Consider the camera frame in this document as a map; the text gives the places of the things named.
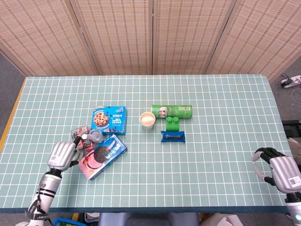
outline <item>gray floor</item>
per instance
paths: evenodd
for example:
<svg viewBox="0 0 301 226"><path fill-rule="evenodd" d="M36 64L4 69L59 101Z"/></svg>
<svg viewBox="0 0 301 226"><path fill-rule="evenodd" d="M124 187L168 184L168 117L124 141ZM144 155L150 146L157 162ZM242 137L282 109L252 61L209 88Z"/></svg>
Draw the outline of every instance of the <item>gray floor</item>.
<svg viewBox="0 0 301 226"><path fill-rule="evenodd" d="M301 58L299 58L285 73L289 76L301 74ZM0 136L6 126L10 112L18 96L24 76L0 54ZM301 105L291 100L293 88L283 89L277 82L271 84L275 100L282 120L301 120ZM284 214L278 213L251 213L237 214L244 226L293 226L293 223ZM52 213L51 219L57 217L70 218L70 213ZM0 214L1 226L12 226L26 221L24 214Z"/></svg>

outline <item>green chip can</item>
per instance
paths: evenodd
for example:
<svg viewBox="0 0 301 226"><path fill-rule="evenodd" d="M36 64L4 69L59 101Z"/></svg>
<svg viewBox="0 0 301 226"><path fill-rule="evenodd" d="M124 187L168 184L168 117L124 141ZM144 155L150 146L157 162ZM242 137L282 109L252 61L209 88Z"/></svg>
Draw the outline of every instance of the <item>green chip can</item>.
<svg viewBox="0 0 301 226"><path fill-rule="evenodd" d="M192 117L191 105L152 105L151 112L156 118L178 117L190 119Z"/></svg>

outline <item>beige folding screen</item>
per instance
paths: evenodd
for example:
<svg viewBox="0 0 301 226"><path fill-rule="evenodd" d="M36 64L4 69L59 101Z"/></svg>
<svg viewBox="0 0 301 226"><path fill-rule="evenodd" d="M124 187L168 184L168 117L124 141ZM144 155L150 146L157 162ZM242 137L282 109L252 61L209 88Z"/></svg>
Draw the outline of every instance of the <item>beige folding screen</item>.
<svg viewBox="0 0 301 226"><path fill-rule="evenodd" d="M103 74L151 74L151 0L71 0Z"/></svg>
<svg viewBox="0 0 301 226"><path fill-rule="evenodd" d="M60 0L0 1L0 49L28 76L98 74Z"/></svg>
<svg viewBox="0 0 301 226"><path fill-rule="evenodd" d="M276 78L301 56L300 0L237 1L206 71Z"/></svg>
<svg viewBox="0 0 301 226"><path fill-rule="evenodd" d="M154 74L204 74L235 1L154 0Z"/></svg>

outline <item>cookie image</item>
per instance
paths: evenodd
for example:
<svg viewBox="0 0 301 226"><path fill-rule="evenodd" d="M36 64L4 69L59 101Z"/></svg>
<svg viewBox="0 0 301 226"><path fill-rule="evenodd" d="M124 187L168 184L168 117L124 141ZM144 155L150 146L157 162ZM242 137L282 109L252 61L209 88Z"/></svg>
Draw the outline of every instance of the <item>cookie image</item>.
<svg viewBox="0 0 301 226"><path fill-rule="evenodd" d="M104 163L105 161L107 161L108 159L106 158L107 154L110 153L110 149L105 147L105 146L101 146L99 148L97 148L94 151L94 158L97 162L99 163Z"/></svg>
<svg viewBox="0 0 301 226"><path fill-rule="evenodd" d="M96 126L105 126L109 122L109 117L104 114L104 112L98 112L94 116L94 124Z"/></svg>

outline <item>paper cup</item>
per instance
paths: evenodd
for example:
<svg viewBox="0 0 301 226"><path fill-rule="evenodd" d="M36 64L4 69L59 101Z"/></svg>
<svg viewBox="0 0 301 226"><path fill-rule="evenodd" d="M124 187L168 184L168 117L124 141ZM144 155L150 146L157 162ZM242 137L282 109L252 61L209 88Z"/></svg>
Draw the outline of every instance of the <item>paper cup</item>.
<svg viewBox="0 0 301 226"><path fill-rule="evenodd" d="M154 126L156 117L153 113L151 112L144 112L140 116L140 123L145 129L151 129Z"/></svg>

